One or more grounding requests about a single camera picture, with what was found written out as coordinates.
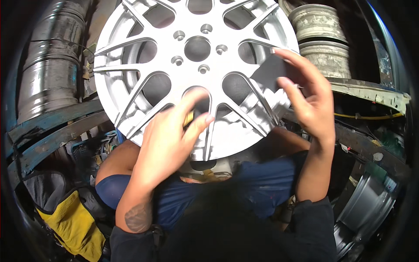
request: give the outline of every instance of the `silver wheel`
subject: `silver wheel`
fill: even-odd
[[[136,144],[149,120],[176,105],[191,88],[208,90],[216,120],[192,151],[195,161],[242,151],[272,129],[263,93],[281,117],[283,90],[249,79],[272,47],[298,52],[295,33],[273,0],[123,0],[107,21],[95,54],[95,81],[103,108]]]

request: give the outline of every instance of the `finger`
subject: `finger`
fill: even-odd
[[[187,147],[192,147],[195,145],[195,142],[198,139],[198,136],[209,126],[209,124],[214,121],[214,117],[209,113],[204,113],[197,117],[186,130],[183,140]]]
[[[317,67],[313,65],[308,59],[297,55],[289,50],[274,48],[275,54],[279,55],[282,59],[289,60],[302,75],[311,83],[318,83],[319,81],[327,81],[324,76],[319,72]]]
[[[185,116],[194,108],[195,104],[204,98],[208,98],[208,91],[204,88],[194,88],[183,96],[179,105],[174,109],[182,123],[185,120]]]
[[[287,77],[279,77],[278,85],[287,93],[288,99],[291,101],[296,114],[303,113],[308,109],[308,103],[301,91]]]

